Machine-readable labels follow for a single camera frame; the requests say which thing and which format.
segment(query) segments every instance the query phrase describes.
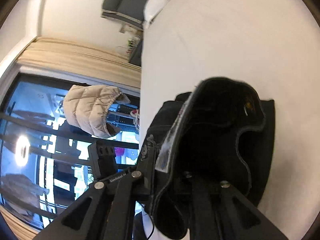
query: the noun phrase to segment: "metal screw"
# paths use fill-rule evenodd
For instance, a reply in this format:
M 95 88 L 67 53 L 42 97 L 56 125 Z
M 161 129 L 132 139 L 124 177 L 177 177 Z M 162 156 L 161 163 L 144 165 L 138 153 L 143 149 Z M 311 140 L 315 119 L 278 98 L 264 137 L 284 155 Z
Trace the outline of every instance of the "metal screw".
M 184 172 L 183 172 L 183 175 L 184 175 L 186 178 L 191 178 L 191 177 L 192 177 L 192 174 L 191 174 L 189 171 L 184 171 Z
M 227 187 L 230 187 L 230 183 L 226 180 L 223 180 L 220 182 L 220 186 L 223 188 L 227 188 Z
M 98 181 L 96 184 L 94 184 L 94 188 L 96 189 L 102 189 L 104 187 L 104 183 L 101 181 Z
M 134 171 L 133 173 L 131 173 L 132 177 L 134 178 L 138 178 L 142 175 L 141 171 Z

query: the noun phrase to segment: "window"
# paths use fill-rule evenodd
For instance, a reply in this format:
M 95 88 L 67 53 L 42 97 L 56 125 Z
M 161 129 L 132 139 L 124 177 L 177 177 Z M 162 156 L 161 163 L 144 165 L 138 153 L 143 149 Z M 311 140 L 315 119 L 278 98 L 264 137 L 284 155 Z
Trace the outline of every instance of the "window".
M 94 179 L 88 146 L 96 138 L 69 125 L 61 107 L 73 84 L 19 74 L 0 111 L 2 205 L 38 229 L 53 221 Z M 106 140 L 121 167 L 135 165 L 139 154 L 139 134 L 130 112 L 140 100 L 128 97 L 131 103 L 113 104 L 106 120 L 122 130 Z

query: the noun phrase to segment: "black cable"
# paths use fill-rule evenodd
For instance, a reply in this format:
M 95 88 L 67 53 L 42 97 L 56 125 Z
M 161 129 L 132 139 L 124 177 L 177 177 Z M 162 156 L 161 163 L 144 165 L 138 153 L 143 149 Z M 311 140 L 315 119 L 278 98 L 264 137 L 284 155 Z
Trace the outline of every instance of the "black cable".
M 147 240 L 149 240 L 151 238 L 151 236 L 153 235 L 153 233 L 155 231 L 155 223 L 153 222 L 153 218 L 149 214 L 148 214 L 148 216 L 150 217 L 151 222 L 152 222 L 152 231 L 151 231 L 150 235 L 148 236 Z
M 139 204 L 140 204 L 140 206 L 142 206 L 142 208 L 143 208 L 143 210 L 144 210 L 144 206 L 139 202 L 139 201 L 137 201 Z M 147 240 L 149 240 L 150 238 L 151 238 L 151 236 L 153 235 L 153 233 L 154 233 L 154 231 L 155 231 L 155 223 L 154 223 L 154 221 L 153 221 L 153 218 L 148 214 L 148 216 L 150 217 L 150 220 L 151 220 L 151 222 L 152 222 L 152 231 L 151 231 L 151 233 L 150 233 L 150 235 L 148 236 L 148 238 L 147 238 Z

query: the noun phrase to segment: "bed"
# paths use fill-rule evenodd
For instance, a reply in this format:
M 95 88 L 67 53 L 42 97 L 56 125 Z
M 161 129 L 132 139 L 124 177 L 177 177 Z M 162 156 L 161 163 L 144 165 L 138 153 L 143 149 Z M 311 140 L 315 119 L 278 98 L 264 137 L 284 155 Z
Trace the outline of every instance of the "bed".
M 320 28 L 302 0 L 170 0 L 143 45 L 140 142 L 164 101 L 207 77 L 245 81 L 275 100 L 259 209 L 302 239 L 320 211 Z

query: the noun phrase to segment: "beige curtain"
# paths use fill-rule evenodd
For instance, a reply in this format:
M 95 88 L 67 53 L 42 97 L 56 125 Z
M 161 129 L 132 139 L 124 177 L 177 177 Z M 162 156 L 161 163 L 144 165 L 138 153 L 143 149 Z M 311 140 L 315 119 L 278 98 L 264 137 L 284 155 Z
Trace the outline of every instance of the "beige curtain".
M 4 220 L 7 222 L 12 232 L 17 236 L 19 240 L 32 240 L 36 236 L 36 234 L 38 234 L 38 230 L 28 226 L 26 223 L 17 219 L 3 206 L 0 206 L 0 212 L 2 213 Z
M 38 38 L 23 51 L 17 62 L 140 88 L 140 67 L 129 64 L 117 53 L 70 41 Z

